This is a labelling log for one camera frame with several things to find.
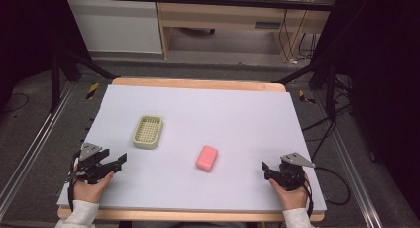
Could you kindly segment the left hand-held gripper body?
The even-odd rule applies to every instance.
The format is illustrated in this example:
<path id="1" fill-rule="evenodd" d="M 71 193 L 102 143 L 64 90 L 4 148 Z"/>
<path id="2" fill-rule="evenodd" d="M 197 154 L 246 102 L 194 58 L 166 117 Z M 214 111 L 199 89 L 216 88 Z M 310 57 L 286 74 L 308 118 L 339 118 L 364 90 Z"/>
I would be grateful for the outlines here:
<path id="1" fill-rule="evenodd" d="M 105 149 L 91 143 L 82 145 L 76 170 L 78 178 L 85 180 L 88 184 L 96 184 L 104 177 L 101 169 L 102 160 L 97 158 L 98 153 L 103 150 Z"/>

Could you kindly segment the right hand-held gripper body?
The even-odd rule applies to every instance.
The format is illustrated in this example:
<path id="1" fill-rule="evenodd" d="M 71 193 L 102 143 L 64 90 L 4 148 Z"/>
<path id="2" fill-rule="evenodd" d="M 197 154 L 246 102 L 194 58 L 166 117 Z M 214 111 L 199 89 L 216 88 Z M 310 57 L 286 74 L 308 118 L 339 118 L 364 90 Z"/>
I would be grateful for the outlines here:
<path id="1" fill-rule="evenodd" d="M 305 182 L 304 167 L 315 168 L 315 164 L 299 153 L 291 153 L 280 157 L 278 184 L 285 190 L 295 190 Z"/>

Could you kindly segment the beige soap dish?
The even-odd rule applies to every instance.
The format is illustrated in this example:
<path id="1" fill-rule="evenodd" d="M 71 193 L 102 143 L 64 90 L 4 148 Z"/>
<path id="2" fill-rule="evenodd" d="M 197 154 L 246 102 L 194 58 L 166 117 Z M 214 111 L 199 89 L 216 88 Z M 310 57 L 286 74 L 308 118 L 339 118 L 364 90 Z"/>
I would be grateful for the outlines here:
<path id="1" fill-rule="evenodd" d="M 152 150 L 158 146 L 163 120 L 159 116 L 142 116 L 135 128 L 132 141 L 136 148 Z"/>

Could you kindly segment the pink soap bar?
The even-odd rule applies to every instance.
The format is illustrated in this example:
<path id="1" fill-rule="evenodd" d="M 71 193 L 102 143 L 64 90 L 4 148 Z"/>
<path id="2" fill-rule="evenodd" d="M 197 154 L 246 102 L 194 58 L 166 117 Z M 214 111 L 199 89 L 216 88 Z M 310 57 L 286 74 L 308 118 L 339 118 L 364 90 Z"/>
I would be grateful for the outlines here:
<path id="1" fill-rule="evenodd" d="M 195 165 L 204 171 L 211 171 L 218 157 L 218 150 L 210 146 L 204 146 L 196 160 Z"/>

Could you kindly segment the person's right hand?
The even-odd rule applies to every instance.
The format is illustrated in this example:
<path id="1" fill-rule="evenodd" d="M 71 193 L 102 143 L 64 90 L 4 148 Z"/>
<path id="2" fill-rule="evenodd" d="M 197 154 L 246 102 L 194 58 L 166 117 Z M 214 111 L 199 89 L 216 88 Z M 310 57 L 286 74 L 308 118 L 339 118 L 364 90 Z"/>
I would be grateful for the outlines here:
<path id="1" fill-rule="evenodd" d="M 308 182 L 291 191 L 285 190 L 272 178 L 268 182 L 278 194 L 283 210 L 305 208 L 307 206 L 308 192 L 306 189 L 308 188 Z"/>

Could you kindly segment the person's left hand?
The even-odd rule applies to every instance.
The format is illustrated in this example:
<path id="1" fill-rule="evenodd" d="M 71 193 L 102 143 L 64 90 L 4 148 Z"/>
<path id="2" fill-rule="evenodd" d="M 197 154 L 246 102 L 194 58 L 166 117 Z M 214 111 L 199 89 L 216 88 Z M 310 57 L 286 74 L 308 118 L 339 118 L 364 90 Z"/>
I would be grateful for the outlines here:
<path id="1" fill-rule="evenodd" d="M 75 200 L 81 200 L 90 203 L 98 203 L 103 191 L 112 180 L 114 173 L 109 172 L 103 179 L 96 184 L 88 184 L 77 180 L 74 183 L 73 197 Z"/>

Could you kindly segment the yellow black striped tape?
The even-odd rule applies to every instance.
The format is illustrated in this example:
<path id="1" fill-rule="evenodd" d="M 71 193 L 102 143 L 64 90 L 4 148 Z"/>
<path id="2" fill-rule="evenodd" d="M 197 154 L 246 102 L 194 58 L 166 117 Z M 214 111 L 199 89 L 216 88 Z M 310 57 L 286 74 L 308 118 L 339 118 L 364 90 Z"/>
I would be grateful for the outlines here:
<path id="1" fill-rule="evenodd" d="M 299 100 L 309 104 L 316 104 L 315 99 L 307 98 L 303 90 L 299 90 Z"/>
<path id="2" fill-rule="evenodd" d="M 99 87 L 99 83 L 98 82 L 92 83 L 91 86 L 90 86 L 90 88 L 89 88 L 89 90 L 88 90 L 88 93 L 86 95 L 86 98 L 87 99 L 91 99 L 93 97 L 93 95 L 95 94 L 96 90 L 98 89 L 98 87 Z"/>

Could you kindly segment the black metal stand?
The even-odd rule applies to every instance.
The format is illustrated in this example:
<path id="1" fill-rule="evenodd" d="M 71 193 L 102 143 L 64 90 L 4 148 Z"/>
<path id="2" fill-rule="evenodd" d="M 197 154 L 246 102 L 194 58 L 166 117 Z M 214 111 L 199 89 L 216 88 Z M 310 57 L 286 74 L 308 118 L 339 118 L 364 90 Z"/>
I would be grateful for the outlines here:
<path id="1" fill-rule="evenodd" d="M 100 66 L 93 63 L 90 59 L 82 57 L 75 53 L 64 44 L 57 43 L 53 46 L 51 52 L 51 84 L 52 84 L 52 105 L 51 112 L 54 112 L 60 101 L 60 73 L 69 80 L 76 82 L 80 79 L 81 74 L 77 68 L 77 64 L 81 64 L 88 69 L 96 72 L 106 79 L 116 79 L 117 75 L 112 74 Z"/>
<path id="2" fill-rule="evenodd" d="M 297 79 L 308 72 L 313 71 L 313 75 L 309 81 L 311 89 L 320 89 L 324 83 L 327 83 L 326 89 L 326 112 L 330 120 L 335 121 L 335 101 L 334 101 L 334 89 L 335 89 L 335 66 L 331 62 L 311 62 L 309 65 L 302 69 L 293 72 L 291 75 L 276 80 L 275 83 L 287 84 L 294 79 Z"/>

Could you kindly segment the white cabinet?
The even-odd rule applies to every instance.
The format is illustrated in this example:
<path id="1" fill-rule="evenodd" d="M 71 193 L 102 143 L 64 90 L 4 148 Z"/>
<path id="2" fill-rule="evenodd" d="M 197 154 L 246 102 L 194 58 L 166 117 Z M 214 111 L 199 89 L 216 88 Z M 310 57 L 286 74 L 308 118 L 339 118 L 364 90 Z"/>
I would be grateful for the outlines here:
<path id="1" fill-rule="evenodd" d="M 67 0 L 91 52 L 161 54 L 154 3 Z"/>

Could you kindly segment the wooden desk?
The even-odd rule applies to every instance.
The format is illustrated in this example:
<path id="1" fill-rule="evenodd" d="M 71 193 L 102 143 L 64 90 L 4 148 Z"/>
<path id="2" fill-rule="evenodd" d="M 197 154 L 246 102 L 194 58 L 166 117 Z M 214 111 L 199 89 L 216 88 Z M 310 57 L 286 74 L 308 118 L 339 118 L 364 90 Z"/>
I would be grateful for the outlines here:
<path id="1" fill-rule="evenodd" d="M 300 0 L 329 3 L 336 0 Z M 262 30 L 273 33 L 280 56 L 297 58 L 297 45 L 305 34 L 320 34 L 329 14 L 325 11 L 283 10 L 254 7 L 158 3 L 160 26 L 191 29 Z"/>

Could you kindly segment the metal floor rail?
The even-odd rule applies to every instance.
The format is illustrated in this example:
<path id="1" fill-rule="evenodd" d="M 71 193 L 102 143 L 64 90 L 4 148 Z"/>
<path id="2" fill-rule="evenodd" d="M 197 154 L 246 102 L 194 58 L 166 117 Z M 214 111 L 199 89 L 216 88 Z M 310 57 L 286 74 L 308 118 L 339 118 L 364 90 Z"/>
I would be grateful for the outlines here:
<path id="1" fill-rule="evenodd" d="M 334 147 L 349 183 L 353 198 L 359 207 L 367 228 L 383 228 L 378 213 L 368 195 L 368 191 L 347 151 L 337 127 L 332 131 Z"/>
<path id="2" fill-rule="evenodd" d="M 39 152 L 43 148 L 53 127 L 58 120 L 63 108 L 67 104 L 70 94 L 75 86 L 74 82 L 67 82 L 63 92 L 58 94 L 58 103 L 54 110 L 50 112 L 45 119 L 43 125 L 38 130 L 36 136 L 32 140 L 30 146 L 24 153 L 22 159 L 13 171 L 11 178 L 0 192 L 0 221 L 5 216 L 23 181 L 25 180 L 29 170 L 36 160 Z"/>

